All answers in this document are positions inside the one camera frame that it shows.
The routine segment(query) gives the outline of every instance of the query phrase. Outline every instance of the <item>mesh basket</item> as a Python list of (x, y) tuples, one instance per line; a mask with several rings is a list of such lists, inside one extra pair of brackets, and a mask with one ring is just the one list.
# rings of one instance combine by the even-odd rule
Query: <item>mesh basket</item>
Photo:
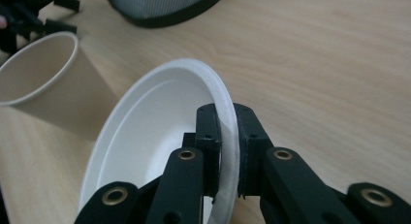
[(138, 26), (163, 27), (204, 12), (219, 0), (109, 0), (124, 17)]

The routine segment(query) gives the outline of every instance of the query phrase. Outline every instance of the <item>black plastic part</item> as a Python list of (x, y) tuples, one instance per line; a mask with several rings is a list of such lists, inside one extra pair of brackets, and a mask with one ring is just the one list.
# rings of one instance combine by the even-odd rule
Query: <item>black plastic part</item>
[(135, 215), (132, 216), (131, 223), (145, 223), (160, 180), (159, 176), (139, 189), (139, 199), (135, 204)]
[(0, 223), (9, 224), (9, 218), (6, 212), (6, 206), (3, 201), (3, 194), (0, 189)]
[(221, 144), (220, 121), (214, 104), (198, 108), (194, 146), (204, 155), (204, 193), (208, 197), (215, 197), (218, 191)]
[(410, 205), (390, 190), (372, 183), (351, 185), (346, 205), (362, 223), (411, 223)]
[(79, 0), (0, 0), (0, 16), (7, 20), (7, 28), (0, 30), (0, 49), (11, 54), (17, 52), (17, 35), (29, 41), (33, 32), (40, 36), (57, 31), (76, 33), (76, 27), (51, 20), (44, 24), (38, 19), (39, 11), (53, 1), (56, 5), (79, 11)]
[(146, 223), (203, 223), (203, 159), (194, 147), (173, 151)]
[(284, 207), (275, 196), (261, 196), (260, 210), (267, 224), (290, 223)]
[(333, 194), (339, 199), (339, 201), (341, 201), (343, 204), (345, 204), (347, 196), (345, 194), (343, 194), (342, 192), (335, 190), (331, 187), (329, 187), (330, 190), (333, 192)]
[(128, 182), (114, 182), (99, 189), (79, 213), (76, 224), (129, 224), (138, 212), (138, 189)]
[(181, 147), (193, 147), (196, 144), (196, 133), (184, 133)]
[(291, 224), (360, 223), (293, 150), (268, 149), (265, 172)]
[(79, 0), (54, 0), (54, 5), (79, 12)]
[(197, 2), (175, 13), (153, 18), (131, 18), (127, 14), (120, 12), (112, 2), (111, 5), (117, 11), (119, 11), (128, 21), (135, 25), (146, 28), (159, 28), (175, 25), (195, 16), (198, 16), (199, 14), (205, 12), (206, 10), (214, 6), (214, 4), (216, 4), (218, 1), (219, 0), (201, 0), (200, 2)]
[(61, 32), (61, 31), (68, 31), (72, 33), (77, 33), (77, 28), (75, 26), (65, 24), (60, 21), (53, 21), (50, 19), (46, 19), (46, 24), (45, 24), (45, 33), (46, 34), (51, 34), (55, 32)]
[(240, 104), (235, 104), (234, 107), (237, 114), (240, 149), (237, 192), (243, 197), (260, 196), (266, 151), (273, 147), (273, 144), (250, 108)]

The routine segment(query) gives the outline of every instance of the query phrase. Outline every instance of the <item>white paper plate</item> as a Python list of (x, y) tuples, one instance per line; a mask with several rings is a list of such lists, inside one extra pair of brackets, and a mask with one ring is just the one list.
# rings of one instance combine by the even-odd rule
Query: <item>white paper plate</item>
[(196, 131), (200, 106), (214, 103), (222, 134), (216, 202), (205, 198), (204, 223), (228, 223), (237, 192), (239, 148), (236, 112), (218, 75), (205, 63), (179, 59), (142, 77), (119, 101), (94, 146), (79, 197), (82, 209), (114, 181), (142, 187), (161, 175), (183, 134)]

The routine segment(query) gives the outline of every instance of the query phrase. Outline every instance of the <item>wood grain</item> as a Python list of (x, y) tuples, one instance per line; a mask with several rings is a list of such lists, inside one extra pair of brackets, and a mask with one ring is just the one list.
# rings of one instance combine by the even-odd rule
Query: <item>wood grain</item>
[[(79, 39), (118, 97), (167, 61), (210, 65), (275, 145), (297, 151), (328, 185), (369, 181), (411, 203), (411, 0), (221, 0), (179, 25), (144, 29), (107, 0), (77, 15)], [(73, 223), (93, 143), (0, 108), (0, 181), (12, 223)], [(232, 223), (264, 223), (257, 198)]]

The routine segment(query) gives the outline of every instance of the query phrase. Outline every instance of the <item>white paper cup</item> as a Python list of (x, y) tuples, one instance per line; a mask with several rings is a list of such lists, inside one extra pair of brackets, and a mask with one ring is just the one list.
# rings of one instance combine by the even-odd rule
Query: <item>white paper cup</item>
[(97, 138), (116, 103), (73, 33), (48, 35), (0, 68), (0, 107), (14, 107), (88, 140)]

